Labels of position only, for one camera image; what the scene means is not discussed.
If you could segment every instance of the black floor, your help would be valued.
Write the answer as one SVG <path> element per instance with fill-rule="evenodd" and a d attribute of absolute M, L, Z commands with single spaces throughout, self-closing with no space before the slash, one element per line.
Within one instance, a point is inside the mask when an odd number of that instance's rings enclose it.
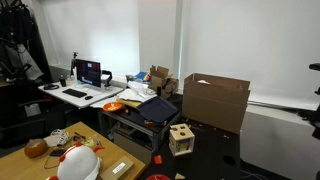
<path fill-rule="evenodd" d="M 81 110 L 74 110 L 67 114 L 67 126 L 70 126 L 77 122 L 83 122 L 93 130 L 99 132 L 98 113 L 96 109 L 85 108 Z M 0 149 L 0 158 L 6 156 L 20 148 L 23 148 L 25 144 L 9 149 Z M 241 173 L 240 179 L 244 180 L 288 180 L 288 178 L 277 175 L 270 171 L 264 170 L 252 164 L 241 161 Z"/>

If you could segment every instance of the brown cardboard box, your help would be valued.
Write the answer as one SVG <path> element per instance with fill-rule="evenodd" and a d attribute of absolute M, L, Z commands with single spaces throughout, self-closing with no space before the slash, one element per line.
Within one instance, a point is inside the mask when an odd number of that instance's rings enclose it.
<path fill-rule="evenodd" d="M 172 74 L 168 74 L 169 69 L 161 66 L 152 66 L 150 72 L 151 85 L 149 88 L 157 92 L 157 88 L 159 87 L 161 97 L 168 99 L 172 94 L 178 91 L 179 81 L 178 79 L 171 78 Z"/>
<path fill-rule="evenodd" d="M 250 82 L 238 79 L 191 74 L 184 80 L 182 116 L 240 134 L 249 85 Z"/>

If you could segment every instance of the computer monitor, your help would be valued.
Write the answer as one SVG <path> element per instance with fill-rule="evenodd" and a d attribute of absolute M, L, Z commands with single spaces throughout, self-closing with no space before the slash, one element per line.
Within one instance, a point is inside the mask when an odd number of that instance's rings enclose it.
<path fill-rule="evenodd" d="M 100 63 L 76 59 L 77 80 L 101 88 Z"/>

